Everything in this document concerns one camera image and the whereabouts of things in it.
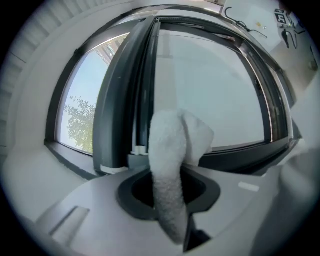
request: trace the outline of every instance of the window sill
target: window sill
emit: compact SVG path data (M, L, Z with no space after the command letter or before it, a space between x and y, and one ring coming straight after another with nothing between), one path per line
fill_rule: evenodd
M50 152L61 162L64 166L69 168L75 174L90 181L95 178L104 176L94 169L94 160L92 156L83 154L58 142L45 141L44 144Z

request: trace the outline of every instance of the hole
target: hole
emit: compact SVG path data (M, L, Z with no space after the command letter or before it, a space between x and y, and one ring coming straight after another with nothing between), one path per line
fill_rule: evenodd
M184 171L181 171L180 174L184 202L186 205L188 205L205 193L206 185L202 181L192 177ZM135 199L151 208L154 208L155 203L151 172L138 179L133 184L131 191Z

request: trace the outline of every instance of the white towel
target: white towel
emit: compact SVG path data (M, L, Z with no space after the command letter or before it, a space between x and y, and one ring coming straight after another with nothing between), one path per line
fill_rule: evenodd
M183 161L198 165L213 137L205 123L185 110L159 111L151 121L149 162L154 205L161 227L178 245L185 241L189 217L180 168Z

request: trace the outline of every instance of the white panel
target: white panel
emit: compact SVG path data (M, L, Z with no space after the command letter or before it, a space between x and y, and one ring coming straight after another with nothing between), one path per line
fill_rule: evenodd
M2 169L2 166L4 165L4 163L5 163L5 160L6 160L6 156L5 155L1 155L0 154L0 171L1 171L1 169Z
M7 136L6 136L6 126L7 122L0 120L0 148L3 148L7 145Z
M77 0L64 0L64 4L68 7L73 16L83 12L77 3Z
M0 75L0 89L6 93L12 94L15 83L25 66L25 63L9 53L6 62L3 65Z
M86 182L60 163L45 145L9 152L2 177L3 188L17 212L33 222Z
M98 6L98 4L96 3L96 0L86 0L86 2L88 3L91 9Z
M36 47L32 45L22 34L17 35L10 51L24 62L28 62Z
M52 15L49 15L49 12L51 12L51 10L44 5L34 13L33 18L36 19L39 24L41 24L44 30L46 30L48 33L52 33L58 28L58 24Z
M3 91L0 90L0 121L7 121L10 96L9 93L3 93Z
M88 5L88 1L87 0L77 0L77 3L79 4L80 8L83 11L89 10L90 6Z
M35 27L34 21L32 21L32 19L23 28L20 34L26 40L28 40L35 47L35 49L44 39L46 39L46 35Z
M3 126L3 125L6 125L6 123L5 122L3 122L3 123L0 123L0 126ZM0 156L7 156L7 154L8 154L8 150L7 150L8 148L6 147L6 146L0 146Z
M65 6L61 4L61 1L49 1L47 5L52 10L56 18L61 22L61 24L65 23L66 21L72 18Z

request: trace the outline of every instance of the window glass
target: window glass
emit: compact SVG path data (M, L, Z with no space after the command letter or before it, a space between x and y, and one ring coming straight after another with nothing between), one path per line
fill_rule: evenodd
M96 104L108 67L127 34L98 45L79 61L60 105L57 140L88 154L93 152Z
M154 112L185 109L214 131L213 148L264 141L252 80L237 54L189 33L160 30Z

